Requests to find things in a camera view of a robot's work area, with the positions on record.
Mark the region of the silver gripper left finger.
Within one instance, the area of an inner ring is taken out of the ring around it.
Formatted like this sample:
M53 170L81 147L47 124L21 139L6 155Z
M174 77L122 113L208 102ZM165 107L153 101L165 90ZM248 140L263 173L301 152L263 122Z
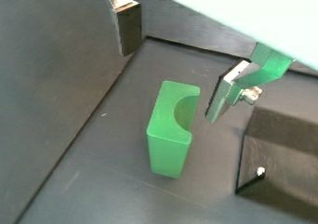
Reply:
M128 56L141 45L141 5L134 0L105 0L114 26L118 53Z

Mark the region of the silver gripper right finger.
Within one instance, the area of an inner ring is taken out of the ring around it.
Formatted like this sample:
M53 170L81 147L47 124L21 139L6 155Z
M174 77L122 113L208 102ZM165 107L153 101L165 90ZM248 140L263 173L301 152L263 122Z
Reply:
M275 81L291 67L293 59L260 43L251 57L241 59L220 75L204 117L213 124L239 101L253 105L260 94L260 85Z

